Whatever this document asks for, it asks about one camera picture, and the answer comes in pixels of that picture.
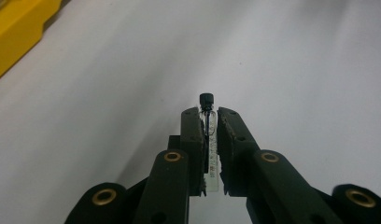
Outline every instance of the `white surface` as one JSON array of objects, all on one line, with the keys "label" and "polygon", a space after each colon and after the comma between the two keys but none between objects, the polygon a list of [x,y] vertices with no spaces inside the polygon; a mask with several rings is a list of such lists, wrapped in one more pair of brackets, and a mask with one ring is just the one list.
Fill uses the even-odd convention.
[{"label": "white surface", "polygon": [[[140,181],[204,91],[312,186],[381,196],[381,1],[74,0],[0,79],[0,224]],[[190,223],[249,222],[190,200]]]}]

